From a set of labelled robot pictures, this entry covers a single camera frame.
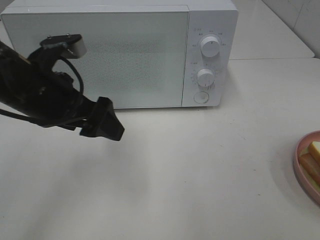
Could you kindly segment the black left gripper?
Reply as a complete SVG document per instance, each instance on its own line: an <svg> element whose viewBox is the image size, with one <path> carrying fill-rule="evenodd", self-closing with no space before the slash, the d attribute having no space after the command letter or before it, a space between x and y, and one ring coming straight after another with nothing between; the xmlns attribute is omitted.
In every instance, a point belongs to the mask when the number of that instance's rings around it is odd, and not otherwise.
<svg viewBox="0 0 320 240"><path fill-rule="evenodd" d="M62 47L40 47L28 57L37 71L35 79L41 81L40 93L34 103L34 107L39 108L36 117L41 119L41 126L71 131L82 128L80 136L120 141L125 128L115 114L113 102L107 97L99 97L95 103L84 96L83 79L75 66L60 56L63 50ZM74 80L69 74L53 71L58 61L64 62L74 73L79 90L74 88Z"/></svg>

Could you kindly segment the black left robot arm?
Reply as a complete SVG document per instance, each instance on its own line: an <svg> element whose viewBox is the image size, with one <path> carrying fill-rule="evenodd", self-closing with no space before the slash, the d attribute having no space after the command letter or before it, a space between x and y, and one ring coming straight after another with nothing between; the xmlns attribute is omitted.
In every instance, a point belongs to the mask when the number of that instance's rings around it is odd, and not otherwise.
<svg viewBox="0 0 320 240"><path fill-rule="evenodd" d="M119 141L125 131L113 102L107 97L91 101L72 59L86 53L80 34L50 36L28 57L0 45L0 101L12 111L1 115L43 128L80 128L80 135Z"/></svg>

